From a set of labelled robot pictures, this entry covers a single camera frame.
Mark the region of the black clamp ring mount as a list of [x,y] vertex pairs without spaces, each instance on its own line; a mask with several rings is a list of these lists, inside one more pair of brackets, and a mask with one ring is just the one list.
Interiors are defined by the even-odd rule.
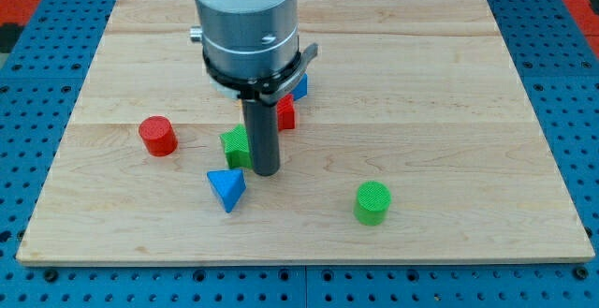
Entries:
[[266,77],[243,78],[219,71],[212,60],[202,54],[210,83],[222,95],[231,99],[254,100],[265,106],[276,104],[291,93],[300,83],[308,65],[318,55],[318,44],[310,44],[304,51],[297,51],[292,61],[283,69]]

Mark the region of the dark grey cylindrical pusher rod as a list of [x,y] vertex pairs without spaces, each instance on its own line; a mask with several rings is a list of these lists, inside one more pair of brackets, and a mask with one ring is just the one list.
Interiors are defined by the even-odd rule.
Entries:
[[243,100],[242,113],[254,172],[260,176],[274,175],[280,168],[276,106]]

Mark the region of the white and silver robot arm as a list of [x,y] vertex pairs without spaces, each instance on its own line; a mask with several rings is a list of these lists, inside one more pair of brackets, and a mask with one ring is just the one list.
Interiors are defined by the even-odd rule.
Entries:
[[254,172],[271,176],[280,168],[276,106],[318,46],[300,47],[298,0],[195,1],[200,25],[190,37],[202,46],[211,84],[241,101]]

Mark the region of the blue block behind arm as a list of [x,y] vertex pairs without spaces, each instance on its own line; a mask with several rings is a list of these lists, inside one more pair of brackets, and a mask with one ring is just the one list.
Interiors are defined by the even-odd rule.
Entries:
[[298,85],[291,91],[291,95],[295,101],[302,99],[308,95],[309,76],[304,74]]

